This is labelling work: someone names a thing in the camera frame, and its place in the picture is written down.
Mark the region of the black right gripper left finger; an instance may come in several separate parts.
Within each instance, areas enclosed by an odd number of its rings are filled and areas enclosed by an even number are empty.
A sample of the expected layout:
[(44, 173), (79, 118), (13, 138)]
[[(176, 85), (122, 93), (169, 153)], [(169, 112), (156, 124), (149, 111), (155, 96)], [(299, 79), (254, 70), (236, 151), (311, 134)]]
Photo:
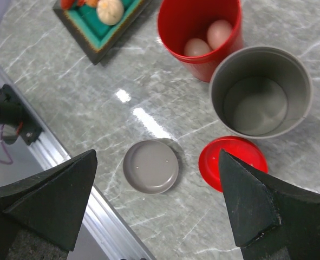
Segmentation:
[(0, 187), (0, 259), (67, 259), (74, 250), (97, 169), (90, 149)]

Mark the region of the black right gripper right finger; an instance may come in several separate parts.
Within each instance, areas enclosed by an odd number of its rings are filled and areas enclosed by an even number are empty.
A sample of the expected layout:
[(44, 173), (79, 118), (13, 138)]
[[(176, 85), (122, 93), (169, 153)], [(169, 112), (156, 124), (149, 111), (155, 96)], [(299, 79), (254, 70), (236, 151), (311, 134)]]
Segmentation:
[(243, 259), (320, 259), (320, 194), (221, 150), (220, 181)]

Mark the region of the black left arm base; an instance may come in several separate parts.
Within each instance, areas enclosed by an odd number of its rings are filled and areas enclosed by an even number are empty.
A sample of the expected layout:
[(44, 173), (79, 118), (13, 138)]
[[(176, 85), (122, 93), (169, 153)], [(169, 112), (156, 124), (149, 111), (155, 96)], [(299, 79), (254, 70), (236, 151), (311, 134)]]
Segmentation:
[(43, 128), (26, 108), (11, 85), (0, 86), (0, 125), (15, 129), (15, 136), (21, 137), (27, 145), (38, 140)]

